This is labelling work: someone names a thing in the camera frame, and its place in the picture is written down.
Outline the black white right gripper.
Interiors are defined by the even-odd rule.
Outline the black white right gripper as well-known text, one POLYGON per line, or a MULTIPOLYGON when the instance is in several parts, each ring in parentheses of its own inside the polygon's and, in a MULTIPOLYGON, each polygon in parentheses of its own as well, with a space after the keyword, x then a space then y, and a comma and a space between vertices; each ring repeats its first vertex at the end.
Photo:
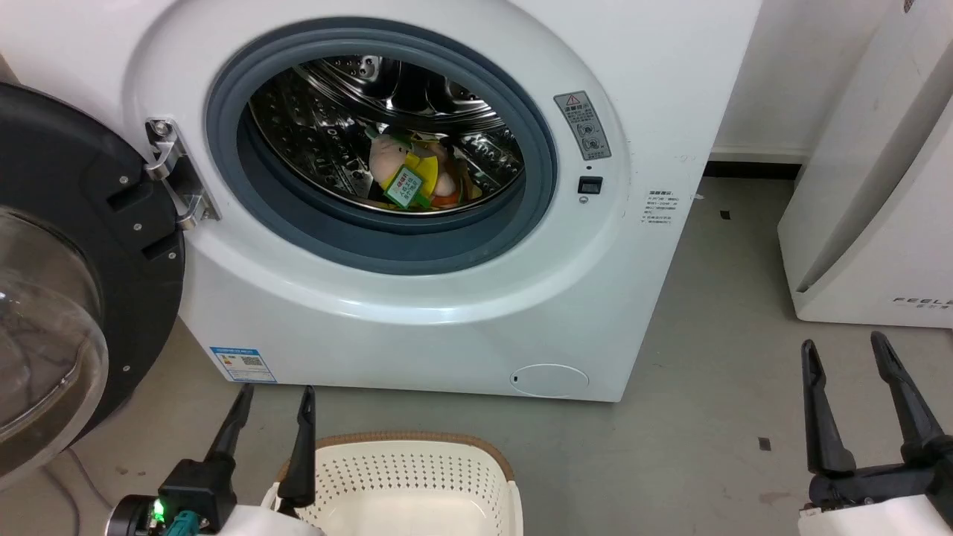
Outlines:
POLYGON ((953 536, 953 435, 947 435, 887 336, 870 335, 879 376, 890 389, 905 464, 857 468, 825 392, 814 340, 801 344, 809 502, 799 536, 953 536))

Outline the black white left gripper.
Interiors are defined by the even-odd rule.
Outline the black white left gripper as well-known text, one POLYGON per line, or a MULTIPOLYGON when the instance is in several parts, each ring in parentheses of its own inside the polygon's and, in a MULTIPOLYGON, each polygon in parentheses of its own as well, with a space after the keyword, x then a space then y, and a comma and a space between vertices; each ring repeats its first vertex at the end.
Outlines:
POLYGON ((182 460, 154 496, 125 496, 110 512, 104 536, 325 536, 297 519, 316 498, 316 393, 303 391, 297 435, 277 497, 277 510, 239 505, 232 487, 235 451, 251 412, 255 386, 242 385, 204 462, 182 460))

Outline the cream perforated laundry basket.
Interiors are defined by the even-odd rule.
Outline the cream perforated laundry basket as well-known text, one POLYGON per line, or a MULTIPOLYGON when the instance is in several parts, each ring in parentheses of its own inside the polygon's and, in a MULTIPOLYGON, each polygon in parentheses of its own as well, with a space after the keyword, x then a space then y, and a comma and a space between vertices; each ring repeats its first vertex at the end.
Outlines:
POLYGON ((422 431, 316 441, 312 505, 320 536, 524 536, 507 458, 474 435, 422 431))

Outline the white front-load washing machine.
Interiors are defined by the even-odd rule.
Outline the white front-load washing machine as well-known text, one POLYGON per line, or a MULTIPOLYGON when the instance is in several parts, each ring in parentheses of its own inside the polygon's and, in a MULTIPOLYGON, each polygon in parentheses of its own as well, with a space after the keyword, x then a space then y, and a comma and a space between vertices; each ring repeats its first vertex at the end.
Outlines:
POLYGON ((527 396, 510 374, 565 364, 616 403, 663 288, 762 0, 0 0, 0 57, 137 148, 167 112, 221 213, 186 234, 180 318, 204 347, 258 349, 277 383, 527 396), (558 187, 516 247, 473 268, 385 275, 260 224, 218 172, 208 96, 236 52, 295 23, 365 17, 449 37, 530 95, 558 187), (585 91, 610 145, 586 162, 552 98, 585 91), (601 176, 598 196, 580 176, 601 176), (640 223, 649 190, 681 198, 640 223))

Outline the pink plush toy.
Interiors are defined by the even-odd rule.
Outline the pink plush toy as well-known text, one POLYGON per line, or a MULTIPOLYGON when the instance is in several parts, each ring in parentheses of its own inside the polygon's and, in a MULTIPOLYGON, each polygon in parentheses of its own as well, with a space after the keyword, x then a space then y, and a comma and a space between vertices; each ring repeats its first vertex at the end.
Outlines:
POLYGON ((369 152, 369 172, 382 192, 385 184, 404 162, 408 153, 421 157, 436 156, 440 165, 438 186, 433 193, 431 209, 409 211, 459 209, 467 204, 481 201, 485 197, 483 190, 470 178, 467 166, 452 154, 452 150, 438 140, 391 133, 379 133, 375 136, 369 152))

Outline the blue energy label sticker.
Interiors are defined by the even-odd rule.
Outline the blue energy label sticker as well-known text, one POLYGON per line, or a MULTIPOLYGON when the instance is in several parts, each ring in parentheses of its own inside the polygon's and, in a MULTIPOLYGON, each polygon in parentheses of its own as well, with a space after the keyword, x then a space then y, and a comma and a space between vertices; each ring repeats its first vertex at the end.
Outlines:
POLYGON ((277 383, 275 375, 258 349, 211 347, 212 356, 230 381, 238 383, 277 383))

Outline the white floor-standing appliance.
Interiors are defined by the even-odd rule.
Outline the white floor-standing appliance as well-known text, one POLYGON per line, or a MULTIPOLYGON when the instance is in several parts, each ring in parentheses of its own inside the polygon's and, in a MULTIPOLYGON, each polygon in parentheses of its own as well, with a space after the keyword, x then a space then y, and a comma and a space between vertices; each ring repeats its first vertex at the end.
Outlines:
POLYGON ((891 0, 777 237, 798 319, 953 330, 953 0, 891 0))

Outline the grey rubber door gasket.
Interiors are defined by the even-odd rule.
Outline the grey rubber door gasket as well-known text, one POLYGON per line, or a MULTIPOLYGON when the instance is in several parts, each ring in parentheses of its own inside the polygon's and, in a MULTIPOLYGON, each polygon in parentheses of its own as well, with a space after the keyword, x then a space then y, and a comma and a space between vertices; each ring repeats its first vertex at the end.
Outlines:
POLYGON ((558 187, 558 150, 551 128, 510 74, 449 37, 382 19, 307 20, 245 45, 212 86, 205 132, 220 176, 260 224, 317 257, 368 272, 436 275, 485 264, 516 247, 538 226, 558 187), (287 68, 357 54, 440 72, 483 98, 520 143, 524 184, 467 211, 408 217, 319 198, 293 183, 293 174, 262 142, 249 99, 287 68))

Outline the black baseboard strip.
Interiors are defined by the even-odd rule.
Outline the black baseboard strip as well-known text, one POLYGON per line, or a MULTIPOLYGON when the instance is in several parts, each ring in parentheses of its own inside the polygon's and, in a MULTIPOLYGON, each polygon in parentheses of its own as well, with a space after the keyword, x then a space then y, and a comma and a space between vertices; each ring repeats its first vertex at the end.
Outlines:
POLYGON ((777 162, 715 162, 706 163, 703 177, 713 179, 767 179, 790 180, 799 176, 801 164, 777 162))

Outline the chrome door hinge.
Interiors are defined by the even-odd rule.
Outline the chrome door hinge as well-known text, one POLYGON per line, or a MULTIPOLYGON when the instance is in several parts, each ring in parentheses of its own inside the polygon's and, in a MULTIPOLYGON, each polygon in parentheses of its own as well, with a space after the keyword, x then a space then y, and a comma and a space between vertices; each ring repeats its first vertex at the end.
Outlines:
POLYGON ((145 131, 153 153, 145 170, 150 179, 164 185, 173 200, 177 227, 187 231, 208 220, 221 220, 176 122, 171 118, 148 118, 145 131))

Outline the round white filter cover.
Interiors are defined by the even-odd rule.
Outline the round white filter cover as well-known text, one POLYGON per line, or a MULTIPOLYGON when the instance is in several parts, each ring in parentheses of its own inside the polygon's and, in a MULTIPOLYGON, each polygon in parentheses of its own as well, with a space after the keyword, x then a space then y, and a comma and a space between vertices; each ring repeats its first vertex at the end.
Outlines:
POLYGON ((585 373, 565 364, 531 364, 510 374, 514 390, 544 399, 579 399, 589 382, 585 373))

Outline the small printed text sticker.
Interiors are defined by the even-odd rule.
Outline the small printed text sticker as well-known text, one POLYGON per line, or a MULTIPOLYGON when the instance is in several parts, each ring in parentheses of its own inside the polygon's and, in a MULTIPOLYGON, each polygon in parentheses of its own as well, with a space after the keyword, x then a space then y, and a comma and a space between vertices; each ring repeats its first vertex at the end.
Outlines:
POLYGON ((669 226, 676 220, 680 203, 681 198, 670 190, 649 190, 643 201, 640 223, 669 226))

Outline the green and white hang tag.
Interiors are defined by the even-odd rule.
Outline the green and white hang tag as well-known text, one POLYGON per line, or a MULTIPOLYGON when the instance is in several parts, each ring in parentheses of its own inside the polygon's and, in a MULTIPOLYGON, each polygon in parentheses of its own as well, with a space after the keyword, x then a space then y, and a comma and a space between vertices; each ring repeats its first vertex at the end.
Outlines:
POLYGON ((383 192, 401 210, 431 209, 438 186, 440 165, 436 156, 408 153, 404 162, 385 184, 383 192))

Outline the stainless steel washer drum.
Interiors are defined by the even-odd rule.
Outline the stainless steel washer drum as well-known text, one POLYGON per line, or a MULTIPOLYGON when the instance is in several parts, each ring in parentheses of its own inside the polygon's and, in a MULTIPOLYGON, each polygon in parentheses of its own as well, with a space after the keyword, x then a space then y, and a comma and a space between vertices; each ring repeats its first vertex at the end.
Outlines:
POLYGON ((259 136, 293 183, 319 198, 388 216, 467 211, 525 181, 520 143, 503 118, 466 86, 422 66, 370 54, 314 59, 263 83, 248 102, 259 136), (456 186, 399 205, 372 176, 372 142, 385 135, 416 155, 438 157, 456 186))

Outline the grey warning label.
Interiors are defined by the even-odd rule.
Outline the grey warning label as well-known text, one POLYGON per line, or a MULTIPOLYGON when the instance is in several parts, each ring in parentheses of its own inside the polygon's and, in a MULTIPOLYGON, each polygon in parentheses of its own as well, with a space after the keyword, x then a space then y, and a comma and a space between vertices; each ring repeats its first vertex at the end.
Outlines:
POLYGON ((598 112, 585 91, 555 95, 552 100, 572 131, 581 157, 586 162, 612 156, 598 112))

